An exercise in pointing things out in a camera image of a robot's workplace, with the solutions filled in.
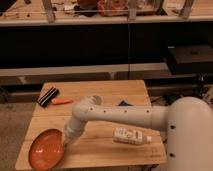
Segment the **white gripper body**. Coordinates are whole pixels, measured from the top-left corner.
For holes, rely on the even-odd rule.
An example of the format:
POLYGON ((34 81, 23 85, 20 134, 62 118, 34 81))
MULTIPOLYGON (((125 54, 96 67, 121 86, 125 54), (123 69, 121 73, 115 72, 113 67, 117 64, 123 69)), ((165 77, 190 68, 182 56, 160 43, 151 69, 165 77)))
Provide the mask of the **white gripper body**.
POLYGON ((66 125, 62 134, 62 143, 63 144, 73 144, 84 132, 82 127, 76 128, 66 125))

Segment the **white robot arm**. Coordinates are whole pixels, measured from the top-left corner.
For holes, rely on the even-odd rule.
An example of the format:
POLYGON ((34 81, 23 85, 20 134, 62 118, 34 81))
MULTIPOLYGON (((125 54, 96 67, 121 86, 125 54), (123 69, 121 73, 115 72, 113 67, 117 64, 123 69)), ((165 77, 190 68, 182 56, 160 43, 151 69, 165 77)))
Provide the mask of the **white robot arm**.
POLYGON ((167 171, 213 171, 213 109, 183 97, 170 106, 103 106, 87 96, 72 107, 64 138, 74 143, 89 121, 108 121, 167 132, 167 171))

